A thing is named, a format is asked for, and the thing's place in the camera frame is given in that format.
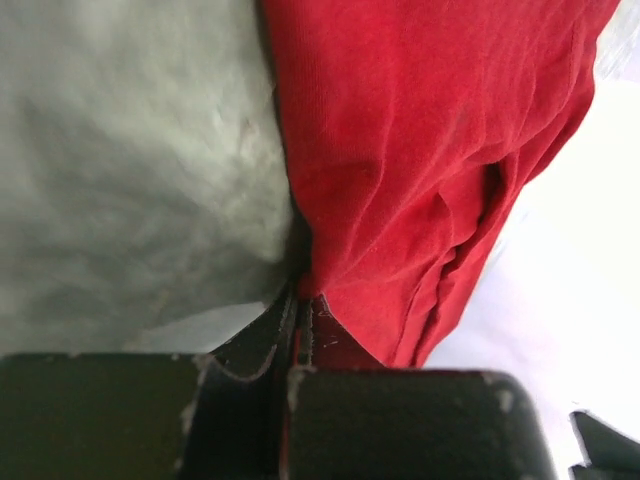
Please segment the red t shirt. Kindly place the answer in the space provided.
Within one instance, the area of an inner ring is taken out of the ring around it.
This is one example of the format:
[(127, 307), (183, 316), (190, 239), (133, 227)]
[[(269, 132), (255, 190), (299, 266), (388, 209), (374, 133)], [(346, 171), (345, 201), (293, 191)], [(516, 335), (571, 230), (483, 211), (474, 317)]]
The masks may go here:
[(378, 361), (458, 324), (523, 187), (594, 96), (614, 1), (267, 1), (299, 290)]

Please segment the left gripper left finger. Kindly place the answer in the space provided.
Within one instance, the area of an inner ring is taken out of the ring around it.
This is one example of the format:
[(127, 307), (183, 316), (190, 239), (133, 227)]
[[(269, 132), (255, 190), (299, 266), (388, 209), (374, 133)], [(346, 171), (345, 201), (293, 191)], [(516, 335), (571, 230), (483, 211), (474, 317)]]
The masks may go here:
[(274, 479), (290, 290), (208, 354), (1, 361), (5, 479)]

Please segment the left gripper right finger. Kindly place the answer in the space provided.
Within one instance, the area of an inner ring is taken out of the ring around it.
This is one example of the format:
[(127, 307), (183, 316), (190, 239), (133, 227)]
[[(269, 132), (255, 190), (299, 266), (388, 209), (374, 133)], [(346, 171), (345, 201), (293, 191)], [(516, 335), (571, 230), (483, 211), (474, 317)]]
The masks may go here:
[(291, 479), (551, 479), (533, 403), (495, 370), (391, 369), (308, 302), (287, 381)]

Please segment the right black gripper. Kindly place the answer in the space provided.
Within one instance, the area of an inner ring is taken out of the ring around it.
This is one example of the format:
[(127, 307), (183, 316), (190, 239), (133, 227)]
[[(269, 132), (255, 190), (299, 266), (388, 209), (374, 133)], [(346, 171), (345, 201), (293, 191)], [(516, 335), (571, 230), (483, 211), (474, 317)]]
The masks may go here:
[(571, 467), (575, 480), (639, 480), (639, 443), (586, 411), (571, 414), (584, 462)]

